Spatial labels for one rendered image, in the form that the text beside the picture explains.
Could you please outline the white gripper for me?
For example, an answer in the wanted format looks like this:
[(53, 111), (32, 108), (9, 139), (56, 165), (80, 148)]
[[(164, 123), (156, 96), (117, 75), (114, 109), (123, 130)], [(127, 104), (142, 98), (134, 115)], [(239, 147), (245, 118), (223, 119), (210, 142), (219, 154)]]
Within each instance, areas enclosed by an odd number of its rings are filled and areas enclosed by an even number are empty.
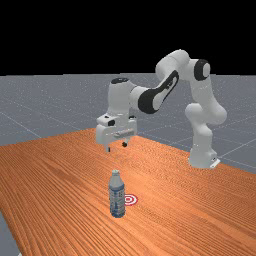
[(137, 135), (137, 119), (129, 114), (109, 115), (108, 113), (97, 118), (96, 142), (111, 152), (109, 144), (123, 139), (122, 146), (127, 147), (132, 136)]

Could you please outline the clear plastic bottle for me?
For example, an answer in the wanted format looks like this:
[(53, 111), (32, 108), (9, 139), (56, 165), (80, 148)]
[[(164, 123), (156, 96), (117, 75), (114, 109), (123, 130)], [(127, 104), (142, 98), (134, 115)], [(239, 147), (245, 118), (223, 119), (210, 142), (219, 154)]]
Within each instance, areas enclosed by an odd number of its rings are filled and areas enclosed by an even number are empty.
[(108, 184), (110, 213), (115, 218), (125, 215), (125, 186), (118, 170), (113, 170)]

